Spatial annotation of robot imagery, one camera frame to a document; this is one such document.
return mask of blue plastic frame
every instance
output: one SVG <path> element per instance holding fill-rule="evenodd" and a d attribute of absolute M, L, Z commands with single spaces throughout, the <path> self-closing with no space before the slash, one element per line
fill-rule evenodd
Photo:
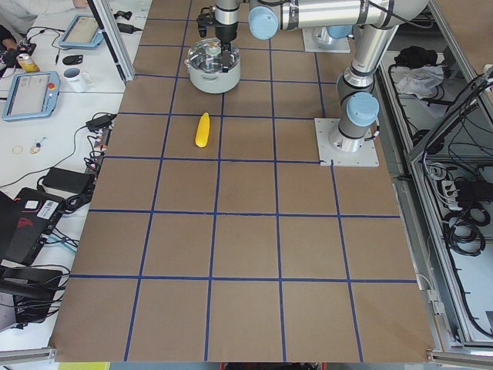
<path fill-rule="evenodd" d="M 63 32 L 62 37 L 60 37 L 59 45 L 61 47 L 70 48 L 70 49 L 94 49 L 104 39 L 102 36 L 101 30 L 97 29 L 96 32 L 94 33 L 94 36 L 92 37 L 91 41 L 88 43 L 65 41 L 67 39 L 67 37 L 69 36 L 70 31 L 72 31 L 74 25 L 82 17 L 94 18 L 92 15 L 84 15 L 84 14 L 76 15 L 74 17 L 74 19 L 70 22 L 69 27 L 67 27 L 66 31 Z"/>
<path fill-rule="evenodd" d="M 29 114 L 10 114 L 11 105 L 15 98 L 15 93 L 17 92 L 18 82 L 24 76 L 36 76 L 36 75 L 49 75 L 48 83 L 52 82 L 55 85 L 54 89 L 48 90 L 46 86 L 45 101 L 43 102 L 43 107 L 41 112 L 29 113 Z M 21 75 L 15 75 L 10 86 L 10 91 L 8 92 L 7 102 L 5 103 L 5 108 L 3 109 L 2 119 L 4 121 L 19 121 L 21 119 L 34 119 L 49 117 L 52 115 L 53 110 L 56 106 L 56 100 L 59 96 L 60 90 L 60 77 L 55 71 L 49 72 L 35 72 L 35 73 L 22 73 Z"/>

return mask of person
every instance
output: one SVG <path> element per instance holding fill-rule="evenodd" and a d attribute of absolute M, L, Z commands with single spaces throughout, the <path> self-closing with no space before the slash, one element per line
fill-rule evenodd
<path fill-rule="evenodd" d="M 0 40 L 4 50 L 17 49 L 17 42 L 14 36 L 3 25 L 0 25 Z"/>
<path fill-rule="evenodd" d="M 87 8 L 87 0 L 1 0 L 0 13 L 25 35 L 38 15 L 61 13 L 74 8 Z"/>

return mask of barcode sticker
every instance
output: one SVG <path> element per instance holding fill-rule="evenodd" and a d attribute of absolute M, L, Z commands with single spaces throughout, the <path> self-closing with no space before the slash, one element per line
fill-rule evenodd
<path fill-rule="evenodd" d="M 39 218 L 44 218 L 45 220 L 48 220 L 58 206 L 59 204 L 54 202 L 53 200 L 47 200 L 45 204 L 43 204 L 43 207 L 41 207 L 41 210 L 38 212 L 37 216 Z"/>

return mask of white cloth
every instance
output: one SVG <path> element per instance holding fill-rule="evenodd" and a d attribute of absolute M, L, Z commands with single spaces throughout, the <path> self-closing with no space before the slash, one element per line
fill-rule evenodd
<path fill-rule="evenodd" d="M 0 13 L 18 33 L 26 33 L 36 17 L 74 9 L 72 0 L 0 0 Z"/>
<path fill-rule="evenodd" d="M 444 80 L 444 70 L 440 67 L 421 67 L 412 69 L 396 85 L 400 94 L 416 95 L 419 99 L 437 94 L 436 86 Z"/>

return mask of metal base plate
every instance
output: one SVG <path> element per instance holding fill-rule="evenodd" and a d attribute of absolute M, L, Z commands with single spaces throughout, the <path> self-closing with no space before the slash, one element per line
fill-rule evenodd
<path fill-rule="evenodd" d="M 322 44 L 314 38 L 314 29 L 303 29 L 305 52 L 338 52 L 348 54 L 351 49 L 346 38 L 334 40 L 331 44 Z"/>
<path fill-rule="evenodd" d="M 339 119 L 315 119 L 320 165 L 330 166 L 333 163 L 337 167 L 378 167 L 377 151 L 373 140 L 365 141 L 356 153 L 343 153 L 329 143 L 329 132 L 338 124 Z M 370 129 L 365 137 L 371 137 Z"/>

